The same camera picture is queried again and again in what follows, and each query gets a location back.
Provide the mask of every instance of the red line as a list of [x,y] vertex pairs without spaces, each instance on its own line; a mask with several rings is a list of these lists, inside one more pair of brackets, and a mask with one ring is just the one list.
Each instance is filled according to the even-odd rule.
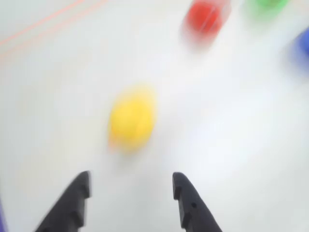
[[40,21],[38,21],[38,22],[36,22],[36,23],[34,23],[34,24],[32,24],[32,25],[26,27],[25,29],[19,31],[19,32],[16,33],[16,34],[11,35],[10,37],[8,37],[8,38],[6,38],[6,39],[0,41],[0,46],[3,45],[3,44],[6,43],[6,42],[8,42],[8,41],[10,41],[10,40],[12,40],[12,39],[18,37],[18,36],[20,36],[20,35],[26,33],[27,31],[30,31],[30,30],[34,29],[35,27],[37,27],[37,26],[39,26],[39,25],[42,25],[43,23],[47,22],[48,20],[50,20],[50,19],[52,19],[52,18],[54,18],[54,17],[60,15],[61,13],[63,13],[63,12],[65,12],[65,11],[69,10],[70,8],[72,8],[72,7],[74,7],[74,6],[76,6],[76,5],[80,4],[80,3],[82,3],[83,1],[84,1],[84,0],[77,0],[76,2],[72,3],[71,5],[68,5],[68,6],[66,6],[65,8],[63,8],[63,9],[61,9],[61,10],[59,10],[59,11],[53,13],[53,14],[51,14],[50,16],[47,16],[46,18],[41,19]]
[[7,57],[8,55],[10,55],[11,53],[18,51],[18,50],[21,50],[21,49],[25,48],[26,46],[28,46],[29,44],[33,43],[34,41],[38,41],[39,39],[43,38],[44,36],[52,34],[53,32],[56,32],[56,31],[62,29],[63,27],[75,22],[76,20],[88,15],[89,13],[94,11],[95,9],[99,8],[102,4],[106,3],[106,1],[107,0],[100,0],[98,3],[91,5],[90,7],[88,7],[84,11],[82,11],[81,13],[78,13],[78,14],[74,15],[73,17],[67,19],[66,21],[55,25],[53,28],[42,32],[41,34],[35,36],[34,38],[31,38],[28,41],[25,41],[22,44],[14,47],[13,49],[6,51],[3,54],[0,54],[0,64],[1,64],[1,60],[3,58]]

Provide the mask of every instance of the white table surface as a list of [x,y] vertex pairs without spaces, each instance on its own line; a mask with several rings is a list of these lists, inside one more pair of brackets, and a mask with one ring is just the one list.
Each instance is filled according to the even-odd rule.
[[[224,232],[309,231],[309,72],[291,52],[309,23],[300,1],[267,22],[233,1],[209,50],[180,35],[190,0],[3,1],[9,231],[33,231],[84,170],[92,198],[83,232],[182,231],[174,171]],[[109,112],[140,83],[157,93],[158,121],[149,144],[124,157],[107,149]]]

